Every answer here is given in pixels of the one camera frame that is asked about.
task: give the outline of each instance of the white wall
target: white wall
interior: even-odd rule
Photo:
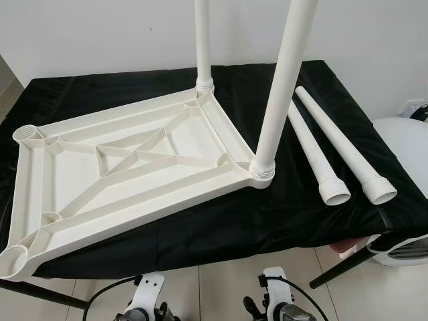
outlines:
[[[0,56],[0,95],[10,85],[13,78],[13,72]]]
[[[274,62],[289,1],[211,0],[214,64]],[[323,59],[371,118],[428,95],[428,1],[320,0]],[[0,54],[30,79],[195,66],[193,0],[2,0]]]

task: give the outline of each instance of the detached table leg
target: detached table leg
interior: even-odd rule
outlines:
[[[327,272],[321,274],[316,279],[312,280],[309,285],[312,289],[321,286],[324,283],[327,283],[330,280],[333,280],[336,276],[343,274],[344,272],[354,268],[358,264],[370,259],[375,256],[376,253],[370,252],[367,247],[360,249],[354,255],[344,259],[342,262],[336,266],[329,269]]]
[[[72,296],[66,296],[65,294],[41,288],[27,282],[11,282],[7,280],[0,280],[0,288],[26,294],[35,298],[64,304],[66,306],[72,306],[82,310],[85,310],[86,306],[88,305],[87,301],[76,299]]]

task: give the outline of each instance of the vent grille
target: vent grille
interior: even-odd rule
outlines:
[[[388,255],[393,259],[424,259],[428,257],[428,237],[404,244]]]

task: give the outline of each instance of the black tablecloth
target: black tablecloth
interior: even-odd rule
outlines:
[[[274,68],[273,64],[212,67],[215,96],[254,151]],[[16,128],[185,90],[195,85],[195,79],[196,70],[190,68],[32,80],[0,126],[0,249],[6,246],[9,233],[18,155],[11,135]],[[394,184],[398,195],[392,201],[379,206],[369,203],[360,183],[295,97],[327,159],[352,193],[348,202],[334,207],[323,204],[318,183],[287,120],[276,156],[276,175],[268,188],[244,188],[135,227],[46,262],[35,274],[123,278],[290,247],[326,245],[349,237],[383,233],[392,240],[428,233],[426,198],[328,66],[321,61],[304,62],[298,85],[311,93],[373,167]]]

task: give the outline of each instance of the black cable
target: black cable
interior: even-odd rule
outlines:
[[[95,293],[95,294],[90,298],[90,300],[88,301],[88,305],[86,306],[86,308],[85,308],[85,310],[84,310],[84,312],[83,312],[83,318],[82,318],[82,321],[86,321],[86,317],[88,316],[89,308],[90,308],[90,306],[91,306],[92,302],[93,302],[93,301],[95,301],[95,299],[96,299],[98,296],[100,296],[100,295],[101,295],[101,294],[103,294],[105,291],[107,291],[107,290],[109,290],[109,289],[111,289],[111,288],[114,288],[114,287],[119,286],[120,284],[123,284],[123,283],[126,283],[126,282],[135,281],[135,280],[137,280],[138,278],[141,278],[141,276],[133,276],[133,277],[131,277],[131,278],[123,279],[123,280],[117,281],[116,283],[110,284],[109,286],[106,286],[105,288],[103,288],[103,289],[101,289],[100,291],[96,292],[96,293]]]
[[[314,301],[314,299],[312,299],[309,294],[307,294],[304,290],[302,290],[301,288],[299,288],[296,284],[294,284],[291,281],[288,281],[284,278],[281,278],[279,276],[265,276],[264,277],[265,280],[278,280],[278,281],[283,281],[285,283],[287,283],[289,286],[292,286],[293,288],[295,288],[297,291],[299,291],[301,294],[303,294],[309,301],[310,303],[312,303],[314,305],[314,307],[319,311],[319,313],[321,314],[321,316],[323,317],[323,319],[325,321],[328,321],[327,316],[325,315],[325,313],[321,310],[320,306],[317,305],[317,303]]]

